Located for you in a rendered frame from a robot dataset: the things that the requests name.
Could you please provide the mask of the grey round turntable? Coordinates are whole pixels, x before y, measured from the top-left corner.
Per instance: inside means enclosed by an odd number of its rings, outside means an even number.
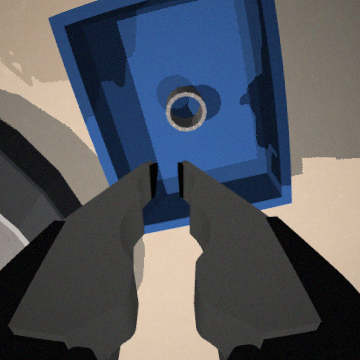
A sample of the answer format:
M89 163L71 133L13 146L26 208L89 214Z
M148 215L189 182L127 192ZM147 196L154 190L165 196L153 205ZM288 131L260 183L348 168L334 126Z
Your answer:
M0 120L0 270L51 222L81 206L61 173Z

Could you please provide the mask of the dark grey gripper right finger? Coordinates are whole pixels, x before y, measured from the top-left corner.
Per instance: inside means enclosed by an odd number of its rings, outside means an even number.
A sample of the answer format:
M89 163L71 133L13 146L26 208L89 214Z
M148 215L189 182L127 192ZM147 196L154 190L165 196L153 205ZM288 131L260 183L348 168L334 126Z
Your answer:
M360 293L278 216L178 162L190 205L198 334L227 360L255 345L262 360L360 360Z

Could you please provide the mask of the grey metal bushing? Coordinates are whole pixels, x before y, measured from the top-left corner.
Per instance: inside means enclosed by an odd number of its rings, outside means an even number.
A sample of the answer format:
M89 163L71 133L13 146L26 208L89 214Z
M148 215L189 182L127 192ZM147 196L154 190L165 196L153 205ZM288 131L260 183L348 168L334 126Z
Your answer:
M193 97L194 99L198 100L198 102L200 103L199 110L197 111L197 113L191 118L187 118L187 119L179 118L175 116L174 113L171 111L171 106L173 102L176 101L178 98L184 96ZM167 106L166 106L167 120L172 127L174 127L179 131L188 132L197 129L204 122L206 118L206 113L207 110L202 96L196 89L192 87L188 87L188 86L178 87L175 90L173 90L167 98Z

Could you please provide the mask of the blue crate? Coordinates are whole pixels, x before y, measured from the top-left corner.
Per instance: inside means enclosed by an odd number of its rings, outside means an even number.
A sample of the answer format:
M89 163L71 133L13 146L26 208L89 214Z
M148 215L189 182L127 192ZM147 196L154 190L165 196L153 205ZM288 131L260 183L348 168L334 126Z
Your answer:
M292 203L274 0L97 0L48 20L109 186L158 163L145 234L189 226L184 160L259 210ZM182 86L207 108L188 132L165 114Z

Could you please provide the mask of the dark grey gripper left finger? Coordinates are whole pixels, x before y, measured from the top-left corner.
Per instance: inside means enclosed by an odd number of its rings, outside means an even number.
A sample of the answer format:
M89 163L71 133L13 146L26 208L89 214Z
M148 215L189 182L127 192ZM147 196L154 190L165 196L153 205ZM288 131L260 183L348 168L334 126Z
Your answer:
M141 164L0 270L0 360L65 360L72 347L119 360L136 331L134 246L157 175L158 163Z

